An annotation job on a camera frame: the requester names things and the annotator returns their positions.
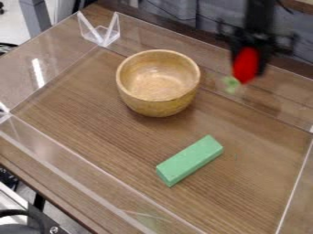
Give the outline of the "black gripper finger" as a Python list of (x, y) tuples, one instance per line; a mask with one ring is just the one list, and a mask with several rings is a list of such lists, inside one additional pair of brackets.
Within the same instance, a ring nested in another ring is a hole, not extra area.
[(272, 47), (268, 45), (264, 45), (258, 48), (258, 53), (259, 53), (259, 63), (258, 63), (258, 72), (256, 75), (262, 76), (266, 65), (270, 61), (271, 55), (272, 55)]
[(240, 52), (243, 45), (240, 42), (231, 42), (229, 43), (229, 50), (231, 50), (231, 66), (235, 65), (235, 58)]

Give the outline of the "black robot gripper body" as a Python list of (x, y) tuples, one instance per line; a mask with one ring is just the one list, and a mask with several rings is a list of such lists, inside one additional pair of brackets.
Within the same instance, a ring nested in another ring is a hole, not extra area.
[(251, 33), (241, 26), (227, 23), (223, 19), (216, 21), (216, 39), (228, 44), (240, 42), (243, 47), (259, 47), (268, 45), (272, 47), (272, 54), (291, 55), (298, 35), (288, 33)]

